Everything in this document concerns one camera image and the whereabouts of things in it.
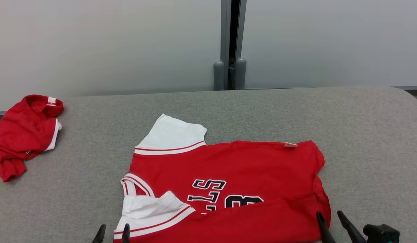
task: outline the white side panel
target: white side panel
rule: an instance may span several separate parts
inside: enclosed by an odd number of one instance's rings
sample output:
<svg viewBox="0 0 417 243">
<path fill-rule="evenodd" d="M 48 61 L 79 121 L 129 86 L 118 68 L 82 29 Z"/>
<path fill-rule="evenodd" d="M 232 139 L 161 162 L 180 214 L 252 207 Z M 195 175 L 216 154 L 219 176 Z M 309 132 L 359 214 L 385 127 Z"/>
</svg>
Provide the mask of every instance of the white side panel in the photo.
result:
<svg viewBox="0 0 417 243">
<path fill-rule="evenodd" d="M 245 88 L 417 86 L 417 0 L 248 0 Z"/>
<path fill-rule="evenodd" d="M 213 90 L 220 0 L 0 0 L 0 111 L 28 94 Z"/>
</svg>

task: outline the gray table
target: gray table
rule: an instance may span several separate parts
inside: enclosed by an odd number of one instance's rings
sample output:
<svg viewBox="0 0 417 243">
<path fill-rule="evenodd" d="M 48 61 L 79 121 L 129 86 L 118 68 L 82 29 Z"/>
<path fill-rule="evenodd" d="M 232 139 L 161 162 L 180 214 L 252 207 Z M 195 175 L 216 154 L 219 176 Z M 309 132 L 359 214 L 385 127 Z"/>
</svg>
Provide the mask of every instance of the gray table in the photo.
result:
<svg viewBox="0 0 417 243">
<path fill-rule="evenodd" d="M 358 229 L 386 223 L 417 242 L 417 100 L 395 88 L 315 88 L 188 92 L 63 100 L 56 148 L 0 180 L 0 243 L 91 242 L 121 215 L 119 180 L 134 146 L 162 114 L 208 129 L 208 144 L 313 140 L 325 156 L 319 177 L 336 217 Z"/>
</svg>

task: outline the white label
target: white label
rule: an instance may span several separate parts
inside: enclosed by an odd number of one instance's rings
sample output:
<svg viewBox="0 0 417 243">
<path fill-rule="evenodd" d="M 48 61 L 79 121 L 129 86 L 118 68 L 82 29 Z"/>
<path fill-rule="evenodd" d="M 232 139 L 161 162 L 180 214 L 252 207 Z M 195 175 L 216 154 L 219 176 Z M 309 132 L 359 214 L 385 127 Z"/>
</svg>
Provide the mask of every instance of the white label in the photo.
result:
<svg viewBox="0 0 417 243">
<path fill-rule="evenodd" d="M 297 146 L 298 144 L 295 144 L 295 143 L 285 143 L 284 147 L 297 147 Z"/>
</svg>

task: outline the striped trim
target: striped trim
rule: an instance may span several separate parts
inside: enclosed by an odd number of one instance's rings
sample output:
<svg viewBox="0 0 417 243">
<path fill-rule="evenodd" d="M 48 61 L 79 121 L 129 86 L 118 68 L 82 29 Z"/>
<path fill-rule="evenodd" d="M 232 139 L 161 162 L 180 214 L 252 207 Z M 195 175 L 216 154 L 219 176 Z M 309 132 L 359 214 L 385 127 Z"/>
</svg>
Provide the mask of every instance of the striped trim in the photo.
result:
<svg viewBox="0 0 417 243">
<path fill-rule="evenodd" d="M 169 228 L 179 223 L 181 220 L 183 220 L 184 218 L 186 218 L 188 215 L 190 215 L 193 212 L 195 212 L 195 209 L 191 208 L 190 206 L 187 206 L 186 208 L 179 211 L 176 215 L 174 215 L 173 217 L 171 217 L 170 219 L 162 223 L 158 223 L 152 226 L 147 226 L 147 227 L 139 228 L 139 229 L 131 229 L 130 237 L 137 237 L 137 236 L 141 236 L 145 234 L 150 234 L 156 231 L 164 230 L 166 228 Z M 114 232 L 114 239 L 115 240 L 121 239 L 122 234 L 123 234 L 123 231 Z"/>
<path fill-rule="evenodd" d="M 154 197 L 154 192 L 151 189 L 151 187 L 144 180 L 142 180 L 140 177 L 138 177 L 134 174 L 131 174 L 131 173 L 127 173 L 122 178 L 122 183 L 124 183 L 124 186 L 127 186 L 126 182 L 125 182 L 126 180 L 133 182 L 136 186 L 141 188 L 141 190 L 143 190 L 145 192 L 145 195 L 150 196 L 150 197 Z"/>
<path fill-rule="evenodd" d="M 180 148 L 170 148 L 170 149 L 149 149 L 149 148 L 140 148 L 135 147 L 135 154 L 143 154 L 143 155 L 162 155 L 162 154 L 180 154 L 184 152 L 191 151 L 201 146 L 207 146 L 204 141 L 199 141 L 192 145 Z"/>
</svg>

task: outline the folded red jersey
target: folded red jersey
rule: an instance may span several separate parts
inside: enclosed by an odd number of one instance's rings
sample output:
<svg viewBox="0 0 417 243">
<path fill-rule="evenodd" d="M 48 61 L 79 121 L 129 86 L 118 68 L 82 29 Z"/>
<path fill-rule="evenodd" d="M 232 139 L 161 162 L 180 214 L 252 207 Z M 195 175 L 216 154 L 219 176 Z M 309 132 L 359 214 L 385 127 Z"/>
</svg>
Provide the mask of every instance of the folded red jersey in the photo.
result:
<svg viewBox="0 0 417 243">
<path fill-rule="evenodd" d="M 22 175 L 23 160 L 53 149 L 62 125 L 56 118 L 63 102 L 41 95 L 26 96 L 0 121 L 0 177 L 9 182 Z"/>
</svg>

